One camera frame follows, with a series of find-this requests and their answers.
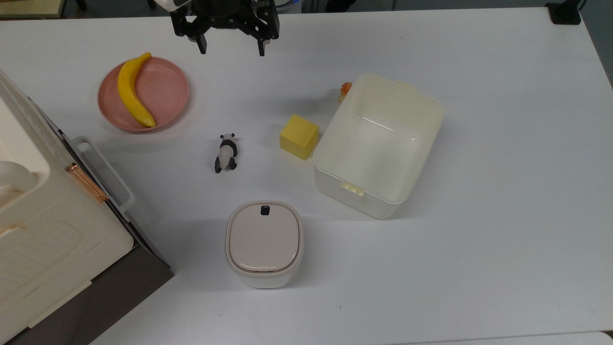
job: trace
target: bin lid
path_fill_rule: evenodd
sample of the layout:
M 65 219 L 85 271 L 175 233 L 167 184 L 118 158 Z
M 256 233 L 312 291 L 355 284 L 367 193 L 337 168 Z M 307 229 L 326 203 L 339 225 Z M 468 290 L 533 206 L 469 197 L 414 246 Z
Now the bin lid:
M 299 222 L 289 208 L 266 201 L 251 203 L 230 222 L 230 258 L 239 268 L 280 271 L 295 260 L 302 239 Z

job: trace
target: orange object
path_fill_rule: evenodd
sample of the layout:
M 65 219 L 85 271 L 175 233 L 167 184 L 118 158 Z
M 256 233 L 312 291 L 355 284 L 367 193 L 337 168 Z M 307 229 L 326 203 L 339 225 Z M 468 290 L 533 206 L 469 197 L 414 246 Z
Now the orange object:
M 347 93 L 351 89 L 351 85 L 351 83 L 344 83 L 343 86 L 341 86 L 341 94 L 338 97 L 339 102 L 342 102 L 345 99 L 345 96 L 347 96 Z

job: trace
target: small white bin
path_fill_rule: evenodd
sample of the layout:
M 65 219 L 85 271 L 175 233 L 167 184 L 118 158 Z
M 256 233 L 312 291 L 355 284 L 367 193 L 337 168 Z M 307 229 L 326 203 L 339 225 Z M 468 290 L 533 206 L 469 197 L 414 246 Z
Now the small white bin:
M 388 218 L 409 197 L 444 113 L 439 101 L 407 84 L 362 74 L 313 154 L 317 188 Z
M 304 251 L 298 212 L 279 201 L 253 201 L 237 208 L 226 230 L 226 260 L 245 284 L 259 289 L 285 285 Z

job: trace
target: white plastic handle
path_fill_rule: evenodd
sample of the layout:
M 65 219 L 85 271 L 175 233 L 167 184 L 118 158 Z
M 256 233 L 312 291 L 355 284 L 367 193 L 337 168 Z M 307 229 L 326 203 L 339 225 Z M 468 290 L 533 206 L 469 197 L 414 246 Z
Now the white plastic handle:
M 89 138 L 87 138 L 86 136 L 80 136 L 80 137 L 77 137 L 77 138 L 73 139 L 72 143 L 73 143 L 74 146 L 79 146 L 80 144 L 88 144 L 91 147 L 91 149 L 94 151 L 94 153 L 98 156 L 98 158 L 100 158 L 100 161 L 102 161 L 104 163 L 104 165 L 106 165 L 107 169 L 113 174 L 113 177 L 115 177 L 115 179 L 117 180 L 117 182 L 119 183 L 121 188 L 123 188 L 123 190 L 126 192 L 126 194 L 128 195 L 128 200 L 126 200 L 122 204 L 117 204 L 117 209 L 121 213 L 124 213 L 130 207 L 132 207 L 134 205 L 134 201 L 135 201 L 134 194 L 132 193 L 130 188 L 128 188 L 126 183 L 123 182 L 121 177 L 119 177 L 119 174 L 117 174 L 115 169 L 113 169 L 113 167 L 111 166 L 109 161 L 107 161 L 107 159 L 104 158 L 104 156 L 102 155 L 102 152 L 100 152 L 100 150 L 98 150 L 98 148 L 94 144 L 91 143 Z
M 11 185 L 20 192 L 28 192 L 36 187 L 38 179 L 25 166 L 14 161 L 0 161 L 0 187 Z

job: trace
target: sponge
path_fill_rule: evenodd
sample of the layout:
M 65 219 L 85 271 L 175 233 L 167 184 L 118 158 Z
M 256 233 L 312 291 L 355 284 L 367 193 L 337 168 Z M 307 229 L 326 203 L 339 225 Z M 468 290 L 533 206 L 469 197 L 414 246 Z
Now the sponge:
M 279 144 L 283 150 L 306 160 L 318 137 L 319 127 L 316 124 L 294 114 L 279 134 Z

